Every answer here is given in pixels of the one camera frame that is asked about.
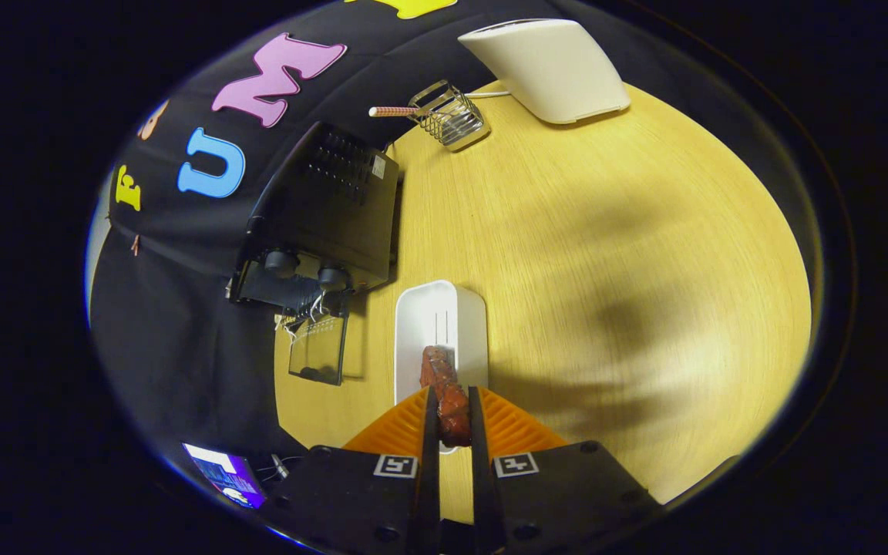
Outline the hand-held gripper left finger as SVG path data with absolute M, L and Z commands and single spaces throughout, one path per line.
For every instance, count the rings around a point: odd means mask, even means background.
M 269 530 L 321 554 L 437 554 L 437 408 L 422 388 L 345 446 L 311 447 L 264 504 Z

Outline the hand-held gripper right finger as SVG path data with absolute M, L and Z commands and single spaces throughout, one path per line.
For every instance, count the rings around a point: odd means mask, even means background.
M 663 519 L 602 443 L 565 442 L 486 388 L 469 411 L 476 554 L 603 554 Z

